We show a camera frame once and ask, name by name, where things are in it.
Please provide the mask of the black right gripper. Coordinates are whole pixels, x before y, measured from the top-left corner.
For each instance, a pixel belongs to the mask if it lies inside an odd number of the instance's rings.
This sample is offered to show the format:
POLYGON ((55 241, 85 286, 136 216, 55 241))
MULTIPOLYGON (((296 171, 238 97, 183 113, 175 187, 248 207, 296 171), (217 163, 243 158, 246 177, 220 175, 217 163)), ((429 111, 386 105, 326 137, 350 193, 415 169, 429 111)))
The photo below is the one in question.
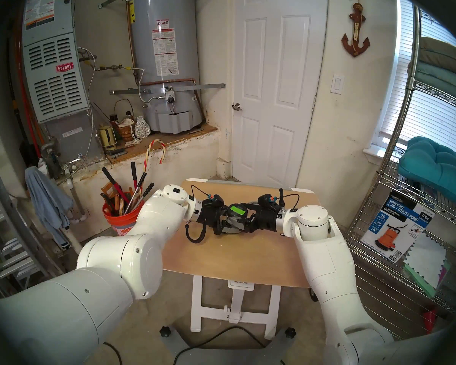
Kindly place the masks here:
MULTIPOLYGON (((257 202, 242 202, 241 205, 247 209, 259 209, 259 204, 257 202)), ((250 219, 242 220, 242 231, 244 233, 253 233, 256 230, 268 230, 279 233, 280 230, 277 229, 277 220, 279 220, 280 217, 280 210, 259 209, 251 215, 250 219)))

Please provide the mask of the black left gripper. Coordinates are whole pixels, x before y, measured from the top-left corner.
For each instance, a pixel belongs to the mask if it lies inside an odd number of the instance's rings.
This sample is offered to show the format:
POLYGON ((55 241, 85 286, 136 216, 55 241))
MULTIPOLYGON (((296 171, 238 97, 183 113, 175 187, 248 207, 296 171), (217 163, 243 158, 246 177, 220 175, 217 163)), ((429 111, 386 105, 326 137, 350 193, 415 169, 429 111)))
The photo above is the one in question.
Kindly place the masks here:
POLYGON ((203 202, 197 223, 202 223, 201 235, 205 235, 207 227, 213 229, 215 235, 242 233, 242 223, 223 221, 221 216, 228 216, 228 208, 223 202, 203 202))

